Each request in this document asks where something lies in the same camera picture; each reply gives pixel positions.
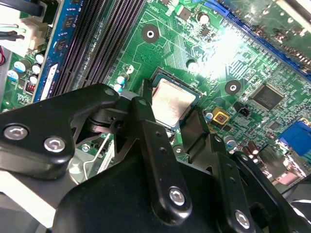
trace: motherboard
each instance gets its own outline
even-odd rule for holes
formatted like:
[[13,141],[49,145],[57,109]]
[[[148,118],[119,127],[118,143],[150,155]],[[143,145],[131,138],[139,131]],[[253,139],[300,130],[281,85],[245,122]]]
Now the motherboard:
[[[188,162],[179,127],[196,109],[209,130],[225,142],[228,153],[243,151],[267,177],[271,172],[260,151],[285,158],[287,168],[299,170],[287,186],[311,173],[311,147],[305,143],[304,150],[294,150],[297,139],[289,138],[289,132],[303,129],[306,137],[311,132],[310,24],[283,0],[80,4],[79,17],[66,24],[73,39],[53,37],[46,43],[54,49],[46,55],[39,86],[33,84],[34,97],[24,78],[8,80],[2,111],[95,83],[107,84],[121,95],[139,95],[147,79],[153,85],[154,115],[165,126],[178,159]],[[61,30],[67,28],[57,24],[55,30],[63,36]],[[63,58],[56,61],[59,50]],[[35,63],[35,55],[24,59]],[[22,59],[13,54],[10,69]],[[27,80],[32,74],[27,73]],[[104,160],[112,144],[112,137],[103,134],[79,149]],[[282,183],[277,179],[271,181]]]

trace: black ram slot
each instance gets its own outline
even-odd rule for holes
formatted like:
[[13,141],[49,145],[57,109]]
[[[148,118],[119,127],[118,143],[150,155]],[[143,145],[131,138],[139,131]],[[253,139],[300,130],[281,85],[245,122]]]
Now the black ram slot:
[[125,43],[129,33],[131,32],[135,22],[137,21],[138,16],[141,13],[141,10],[143,9],[145,4],[145,1],[139,1],[137,8],[134,10],[134,12],[131,14],[131,19],[129,19],[129,23],[125,25],[124,29],[122,30],[122,34],[120,39],[117,41],[116,46],[114,47],[114,50],[109,57],[109,59],[106,59],[106,65],[100,67],[100,71],[96,75],[96,77],[99,77],[99,82],[104,83],[111,72],[113,68],[113,64],[116,62],[117,57],[123,47],[123,44]]
[[86,83],[80,83],[79,87],[89,86],[94,83],[98,83],[101,78],[101,73],[105,69],[111,69],[107,67],[107,64],[111,66],[116,61],[116,58],[127,39],[130,29],[133,28],[137,17],[139,16],[146,0],[132,0],[129,1],[129,7],[127,11],[123,14],[121,21],[119,20],[116,26],[116,30],[110,33],[105,42],[105,46],[102,46],[100,55],[97,56],[96,63],[92,67],[92,70],[87,76]]
[[66,62],[63,63],[61,68],[60,78],[58,79],[59,84],[54,93],[55,95],[60,95],[71,90],[76,72],[81,67],[90,40],[96,32],[108,2],[107,0],[89,0],[87,1],[87,5],[82,9],[73,39],[69,45],[70,51],[66,54]]
[[116,1],[115,5],[112,7],[112,10],[108,16],[108,19],[104,22],[104,29],[101,33],[101,36],[96,44],[94,52],[90,58],[90,61],[84,71],[84,77],[88,77],[89,80],[86,81],[87,85],[91,84],[96,70],[101,65],[101,60],[106,54],[107,49],[109,48],[110,40],[116,31],[118,31],[119,22],[122,20],[125,11],[127,11],[127,6],[131,4],[132,1]]

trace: green circuit board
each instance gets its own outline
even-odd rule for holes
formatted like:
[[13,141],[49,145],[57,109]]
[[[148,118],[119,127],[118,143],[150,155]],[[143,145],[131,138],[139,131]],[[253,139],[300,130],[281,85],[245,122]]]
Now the green circuit board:
[[[34,55],[35,53],[29,53],[25,56],[25,58],[32,63],[35,63]],[[14,68],[14,63],[20,61],[21,59],[21,56],[12,53],[9,70],[12,70]],[[28,77],[31,74],[32,72],[30,70],[27,70],[25,75],[20,78],[18,82],[12,81],[11,79],[7,78],[4,89],[3,101],[1,105],[1,111],[5,109],[12,110],[31,103],[32,95],[26,93],[24,88],[25,83],[27,82]]]
[[271,44],[311,70],[311,33],[286,12],[279,0],[222,0],[220,1],[252,30]]
[[[190,11],[187,20],[178,15],[184,8]],[[199,13],[208,15],[208,25],[198,22]],[[159,38],[153,43],[146,42],[142,34],[150,25],[159,30]],[[187,68],[191,59],[198,64],[195,72]],[[202,97],[198,106],[202,110],[219,107],[229,114],[225,124],[230,126],[229,131],[209,125],[222,137],[233,136],[238,148],[249,140],[259,147],[275,145],[279,134],[293,122],[311,116],[311,84],[200,3],[147,1],[106,83],[114,86],[116,78],[127,72],[129,80],[124,89],[138,92],[142,80],[151,78],[158,67],[199,91]],[[234,95],[225,90],[232,80],[241,84]],[[253,100],[263,85],[282,96],[272,109],[267,110]],[[249,117],[237,113],[233,107],[236,102],[248,106]]]

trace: chip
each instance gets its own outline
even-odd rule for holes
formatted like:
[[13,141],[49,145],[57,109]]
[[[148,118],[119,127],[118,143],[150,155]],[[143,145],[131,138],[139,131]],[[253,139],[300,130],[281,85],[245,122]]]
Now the chip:
[[207,34],[209,33],[209,29],[208,28],[204,28],[201,32],[202,36],[207,36]]
[[161,0],[163,2],[164,5],[169,4],[170,0]]
[[228,126],[228,125],[225,125],[225,126],[223,127],[223,130],[226,131],[226,132],[229,132],[231,129],[232,129],[232,127],[231,127],[231,126]]
[[66,16],[64,23],[63,23],[63,29],[71,28],[73,25],[74,19],[75,19],[74,16]]
[[284,98],[284,96],[268,84],[261,86],[252,96],[253,101],[265,110],[272,110]]
[[271,130],[276,130],[278,127],[280,127],[280,124],[275,121],[272,121],[271,124],[269,125],[269,129]]
[[65,45],[67,43],[67,39],[61,39],[59,41],[56,42],[56,45],[54,47],[54,52],[60,52],[61,50],[64,49]]
[[152,110],[157,122],[174,130],[199,100],[197,93],[163,74],[153,82]]
[[191,11],[186,7],[182,7],[182,9],[178,15],[180,18],[187,21],[191,16]]

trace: white connector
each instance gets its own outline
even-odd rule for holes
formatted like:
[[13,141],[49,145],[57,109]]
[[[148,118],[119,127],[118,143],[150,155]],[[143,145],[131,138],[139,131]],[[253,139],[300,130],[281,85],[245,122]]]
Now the white connector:
[[24,36],[24,39],[17,39],[16,41],[2,40],[0,45],[24,57],[27,53],[37,50],[45,43],[49,29],[47,24],[38,22],[34,17],[21,18],[16,24],[19,28],[17,34]]

